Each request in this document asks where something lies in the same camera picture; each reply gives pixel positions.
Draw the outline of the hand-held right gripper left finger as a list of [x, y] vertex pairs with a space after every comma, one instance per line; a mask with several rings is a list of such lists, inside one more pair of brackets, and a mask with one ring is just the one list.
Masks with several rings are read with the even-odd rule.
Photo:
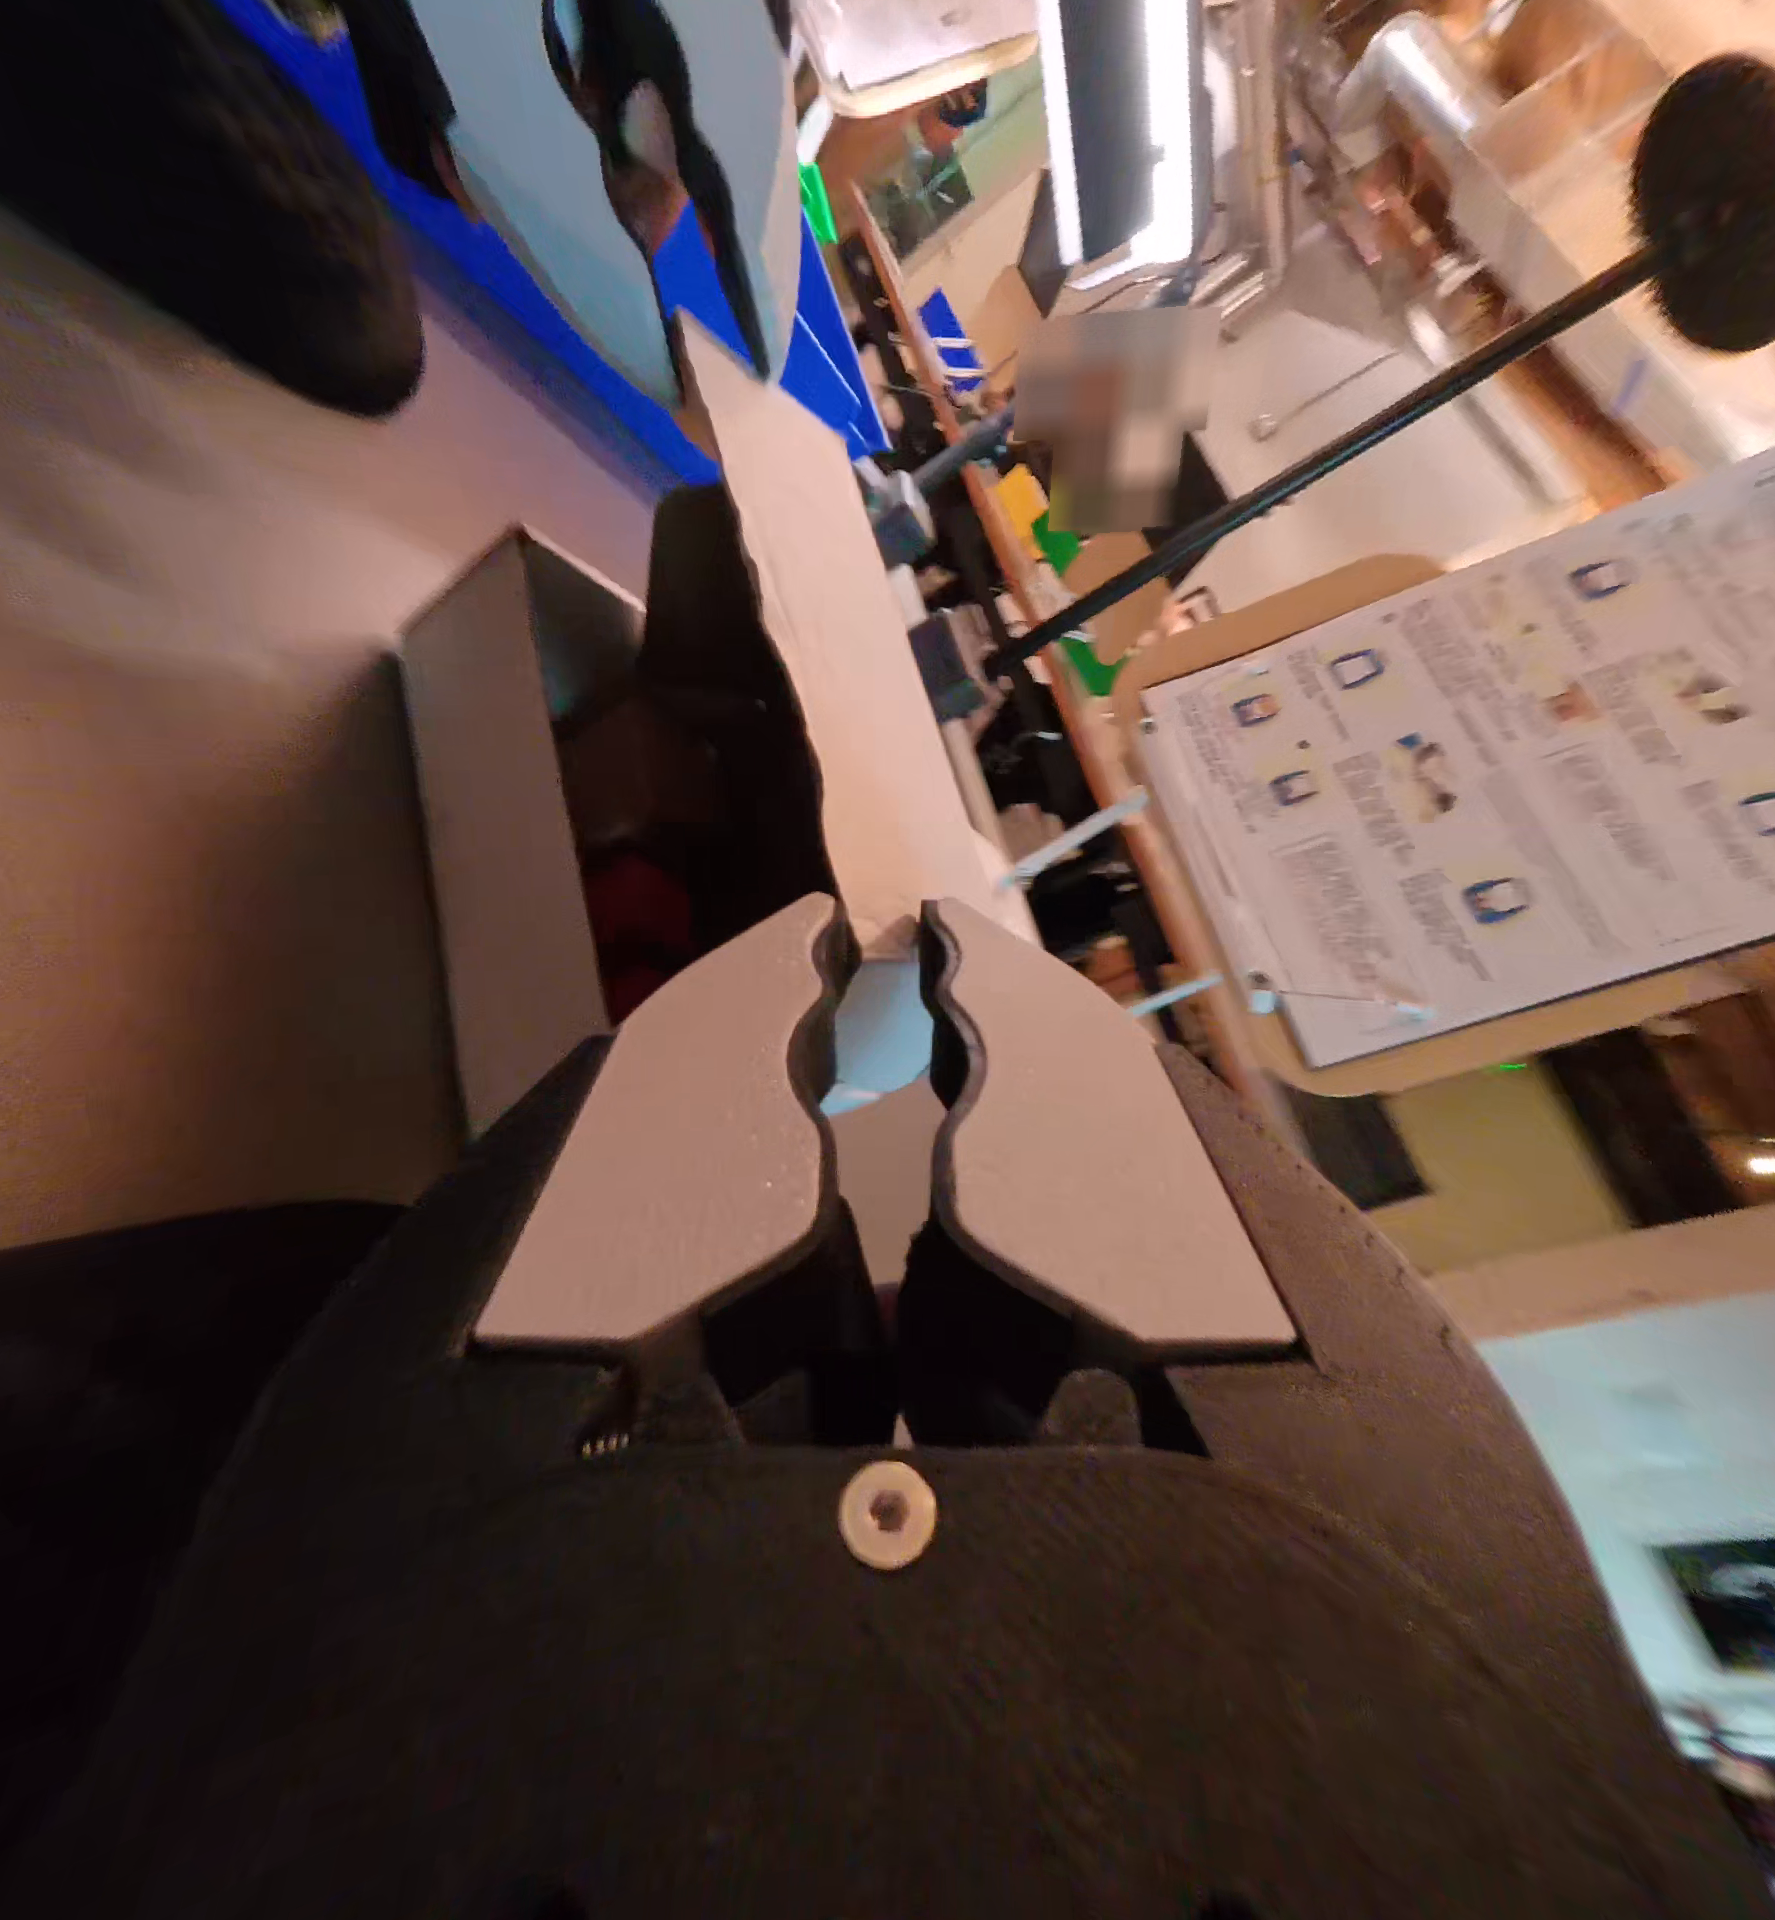
[[852, 925], [808, 893], [714, 947], [618, 1028], [472, 1335], [640, 1358], [830, 1229], [824, 1100]]

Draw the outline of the black pole with round disc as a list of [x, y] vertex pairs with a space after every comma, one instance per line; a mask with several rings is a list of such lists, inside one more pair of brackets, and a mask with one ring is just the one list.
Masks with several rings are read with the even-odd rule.
[[1318, 445], [1212, 513], [1184, 521], [1150, 556], [1086, 589], [990, 658], [996, 681], [1024, 676], [1044, 650], [1174, 567], [1196, 564], [1238, 529], [1302, 498], [1500, 371], [1550, 348], [1644, 288], [1668, 327], [1724, 355], [1775, 341], [1775, 65], [1752, 53], [1698, 60], [1662, 91], [1634, 149], [1632, 250], [1434, 371], [1400, 400]]

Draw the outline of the wooden rail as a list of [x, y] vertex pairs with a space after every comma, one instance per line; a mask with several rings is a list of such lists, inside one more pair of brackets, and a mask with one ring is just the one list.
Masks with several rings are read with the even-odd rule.
[[[892, 384], [910, 387], [910, 411], [904, 420], [914, 433], [914, 444], [924, 454], [964, 445], [972, 421], [950, 398], [940, 351], [916, 301], [906, 292], [890, 240], [874, 221], [864, 192], [858, 185], [834, 190], [832, 204], [852, 217], [854, 233], [840, 246], [844, 272], [858, 301], [860, 324], [876, 343]], [[1030, 632], [1048, 611], [1042, 564], [1030, 558], [1022, 534], [996, 498], [990, 463], [970, 462], [958, 471], [958, 481], [980, 528], [970, 550], [972, 553], [988, 552], [1002, 587], [1016, 605], [1016, 632]], [[1082, 780], [1098, 808], [1124, 804], [1130, 797], [1138, 784], [1128, 755], [1130, 742], [1116, 725], [1110, 702], [1086, 692], [1062, 643], [1024, 661], [1018, 667], [1018, 679], [1008, 681], [1008, 689], [1024, 707], [1052, 700], [1058, 720], [1050, 728], [1060, 732], [1068, 751], [1080, 761]], [[1204, 1032], [1208, 1063], [1290, 1146], [1302, 1149], [1306, 1141], [1290, 1103], [1284, 1102], [1284, 1085], [1262, 1067], [1248, 1030], [1238, 1021], [1244, 1002], [1234, 991], [1234, 980], [1214, 947], [1206, 918], [1188, 890], [1182, 861], [1152, 804], [1126, 814], [1116, 824], [1116, 836], [1134, 864], [1148, 912], [1160, 923], [1174, 956], [1172, 966], [1162, 974], [1164, 984], [1168, 988], [1186, 982], [1202, 984], [1190, 1002], [1200, 1005], [1196, 1020]]]

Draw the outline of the green plastic part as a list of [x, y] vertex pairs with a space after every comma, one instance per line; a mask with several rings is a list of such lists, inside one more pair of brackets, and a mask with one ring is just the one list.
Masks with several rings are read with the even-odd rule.
[[[1048, 509], [1036, 516], [1030, 535], [1040, 558], [1038, 586], [1048, 611], [1058, 611], [1104, 586], [1144, 548], [1138, 534], [1084, 535], [1056, 529]], [[1100, 626], [1078, 630], [1062, 639], [1060, 652], [1086, 694], [1098, 700], [1108, 697], [1120, 670], [1120, 647], [1102, 635]]]

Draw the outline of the printed instruction sheet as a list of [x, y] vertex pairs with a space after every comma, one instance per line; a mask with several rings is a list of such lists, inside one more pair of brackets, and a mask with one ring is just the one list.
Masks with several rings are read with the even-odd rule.
[[1282, 1073], [1775, 942], [1775, 445], [1136, 692]]

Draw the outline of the red cube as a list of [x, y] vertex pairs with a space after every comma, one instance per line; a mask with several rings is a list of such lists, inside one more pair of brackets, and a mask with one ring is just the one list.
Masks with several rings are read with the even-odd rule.
[[586, 876], [586, 907], [614, 1023], [700, 956], [682, 878], [638, 850], [618, 848], [596, 860]]

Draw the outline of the white cardboard mailer box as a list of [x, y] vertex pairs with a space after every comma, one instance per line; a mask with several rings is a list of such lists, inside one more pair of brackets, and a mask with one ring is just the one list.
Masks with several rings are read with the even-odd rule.
[[618, 1021], [560, 732], [630, 700], [724, 750], [730, 822], [698, 918], [714, 905], [726, 938], [832, 893], [868, 962], [912, 957], [940, 897], [1044, 942], [954, 773], [844, 441], [704, 324], [678, 339], [722, 478], [660, 501], [648, 587], [512, 526], [400, 638], [474, 1133]]

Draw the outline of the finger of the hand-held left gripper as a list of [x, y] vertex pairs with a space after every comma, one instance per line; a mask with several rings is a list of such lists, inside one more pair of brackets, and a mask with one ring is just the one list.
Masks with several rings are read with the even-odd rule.
[[694, 208], [748, 359], [778, 378], [800, 300], [794, 5], [648, 1], [634, 25], [632, 156]]
[[606, 365], [680, 406], [656, 276], [686, 208], [676, 115], [612, 3], [418, 1], [416, 21], [472, 204]]

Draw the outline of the blue plastic bin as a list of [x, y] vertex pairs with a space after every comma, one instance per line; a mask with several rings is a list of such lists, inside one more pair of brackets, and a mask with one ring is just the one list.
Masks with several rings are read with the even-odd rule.
[[[448, 307], [466, 315], [586, 433], [642, 476], [662, 487], [716, 479], [714, 458], [672, 411], [632, 387], [586, 346], [490, 226], [424, 192], [380, 153], [354, 51], [344, 39], [316, 41], [274, 3], [225, 1], [223, 11], [300, 85], [352, 148], [402, 228], [418, 276]], [[802, 221], [800, 237], [800, 301], [780, 387], [834, 430], [850, 454], [882, 454], [890, 440], [808, 221]]]

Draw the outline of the bright light panel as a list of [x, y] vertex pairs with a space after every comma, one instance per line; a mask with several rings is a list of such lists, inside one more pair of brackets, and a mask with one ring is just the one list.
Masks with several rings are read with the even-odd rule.
[[1044, 1], [1054, 242], [1072, 285], [1178, 272], [1218, 220], [1206, 5]]

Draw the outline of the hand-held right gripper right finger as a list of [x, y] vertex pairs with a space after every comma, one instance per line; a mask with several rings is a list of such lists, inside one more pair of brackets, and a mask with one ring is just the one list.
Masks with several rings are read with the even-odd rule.
[[958, 897], [924, 904], [920, 968], [950, 1240], [1132, 1358], [1288, 1352], [1298, 1328], [1132, 1013]]

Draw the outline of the dark wall picture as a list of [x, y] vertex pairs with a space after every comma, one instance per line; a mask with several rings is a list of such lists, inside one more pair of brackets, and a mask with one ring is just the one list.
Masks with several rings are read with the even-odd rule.
[[1650, 1548], [1722, 1671], [1775, 1671], [1775, 1538]]

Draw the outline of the grey box-shaped device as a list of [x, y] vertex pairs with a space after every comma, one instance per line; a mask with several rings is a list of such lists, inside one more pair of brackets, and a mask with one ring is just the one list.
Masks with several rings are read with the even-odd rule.
[[986, 705], [988, 694], [964, 652], [954, 611], [934, 609], [908, 630], [908, 643], [938, 723], [964, 721]]

